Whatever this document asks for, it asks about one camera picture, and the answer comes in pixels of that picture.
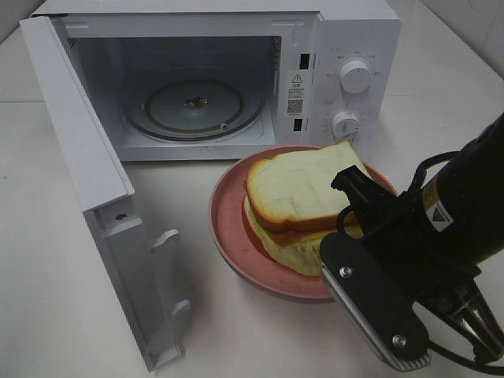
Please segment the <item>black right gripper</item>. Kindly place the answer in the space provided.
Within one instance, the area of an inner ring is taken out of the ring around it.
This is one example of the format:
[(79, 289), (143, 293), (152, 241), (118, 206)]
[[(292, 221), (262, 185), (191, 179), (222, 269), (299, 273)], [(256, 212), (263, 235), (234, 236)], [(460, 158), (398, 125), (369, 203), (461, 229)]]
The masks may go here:
[(430, 185), (397, 196), (356, 165), (338, 172), (364, 235), (359, 241), (405, 298), (446, 311), (453, 329), (473, 346), (478, 364), (503, 356), (503, 330), (474, 278), (483, 240), (479, 190)]

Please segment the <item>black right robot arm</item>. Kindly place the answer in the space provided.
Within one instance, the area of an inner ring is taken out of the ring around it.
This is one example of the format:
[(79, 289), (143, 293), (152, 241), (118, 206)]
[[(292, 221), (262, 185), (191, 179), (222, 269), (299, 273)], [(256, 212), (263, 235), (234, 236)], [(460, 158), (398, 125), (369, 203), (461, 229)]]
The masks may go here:
[(400, 195), (354, 166), (332, 187), (350, 203), (322, 240), (322, 277), (377, 357), (410, 372), (436, 352), (502, 375), (503, 331), (475, 281), (503, 249), (502, 119), (422, 161)]

